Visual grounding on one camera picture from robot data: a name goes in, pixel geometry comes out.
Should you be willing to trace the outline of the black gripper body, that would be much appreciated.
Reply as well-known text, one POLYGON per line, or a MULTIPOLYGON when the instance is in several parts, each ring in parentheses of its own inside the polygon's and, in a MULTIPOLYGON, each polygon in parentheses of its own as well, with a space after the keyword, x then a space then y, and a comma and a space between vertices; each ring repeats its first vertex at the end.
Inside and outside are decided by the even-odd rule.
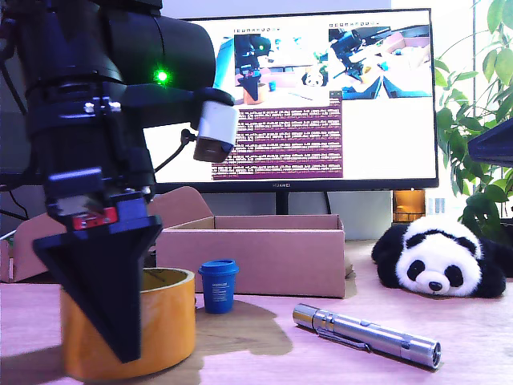
POLYGON ((140 130, 121 124, 27 127, 48 215, 76 232, 154 228, 147 212, 155 176, 140 130))

